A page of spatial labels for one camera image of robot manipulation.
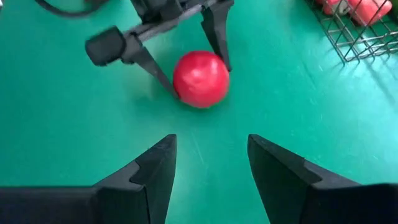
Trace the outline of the round red tomato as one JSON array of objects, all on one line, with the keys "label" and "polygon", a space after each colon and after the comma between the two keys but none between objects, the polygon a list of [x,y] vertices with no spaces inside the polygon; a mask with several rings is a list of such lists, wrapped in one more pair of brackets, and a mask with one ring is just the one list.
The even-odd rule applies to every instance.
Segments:
[{"label": "round red tomato", "polygon": [[194,108],[210,108],[228,94],[229,71],[213,52],[192,51],[178,60],[172,84],[185,104]]}]

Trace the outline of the small red vegetable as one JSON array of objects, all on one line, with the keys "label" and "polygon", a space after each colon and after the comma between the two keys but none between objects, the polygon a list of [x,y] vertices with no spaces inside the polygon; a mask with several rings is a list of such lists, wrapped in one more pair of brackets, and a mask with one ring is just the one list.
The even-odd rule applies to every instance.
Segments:
[{"label": "small red vegetable", "polygon": [[315,0],[321,6],[324,14],[332,15],[334,12],[339,12],[339,3],[341,0]]}]

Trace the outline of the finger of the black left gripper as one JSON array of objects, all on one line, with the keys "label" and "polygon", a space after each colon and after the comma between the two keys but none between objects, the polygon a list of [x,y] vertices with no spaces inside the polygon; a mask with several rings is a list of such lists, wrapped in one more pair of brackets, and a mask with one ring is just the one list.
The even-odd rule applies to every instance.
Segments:
[{"label": "finger of the black left gripper", "polygon": [[143,46],[142,42],[135,35],[130,35],[125,38],[126,48],[121,56],[121,61],[124,64],[138,64],[147,73],[150,73],[156,78],[159,83],[174,97],[178,98],[170,80],[166,74],[159,67],[148,49]]},{"label": "finger of the black left gripper", "polygon": [[207,0],[201,10],[203,16],[201,26],[206,38],[229,72],[232,71],[232,67],[228,53],[226,21],[233,5],[234,0]]}]

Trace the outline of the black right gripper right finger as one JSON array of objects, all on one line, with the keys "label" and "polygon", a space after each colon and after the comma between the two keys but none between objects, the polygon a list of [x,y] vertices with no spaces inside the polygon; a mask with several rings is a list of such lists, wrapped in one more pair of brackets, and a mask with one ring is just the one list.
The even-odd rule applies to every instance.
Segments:
[{"label": "black right gripper right finger", "polygon": [[365,224],[359,183],[258,134],[248,158],[270,224]]}]

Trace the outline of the red bell pepper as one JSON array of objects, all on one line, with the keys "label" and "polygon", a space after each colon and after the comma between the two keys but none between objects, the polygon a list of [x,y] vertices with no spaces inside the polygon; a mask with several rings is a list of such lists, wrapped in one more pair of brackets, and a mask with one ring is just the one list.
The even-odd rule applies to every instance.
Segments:
[{"label": "red bell pepper", "polygon": [[390,0],[348,0],[350,15],[362,26],[372,25],[391,9]]}]

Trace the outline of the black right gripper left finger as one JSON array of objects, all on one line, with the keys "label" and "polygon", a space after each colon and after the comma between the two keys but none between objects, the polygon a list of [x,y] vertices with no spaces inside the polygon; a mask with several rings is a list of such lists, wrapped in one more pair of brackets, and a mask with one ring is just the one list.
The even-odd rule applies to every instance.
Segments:
[{"label": "black right gripper left finger", "polygon": [[177,163],[177,135],[168,134],[99,181],[102,224],[165,224]]}]

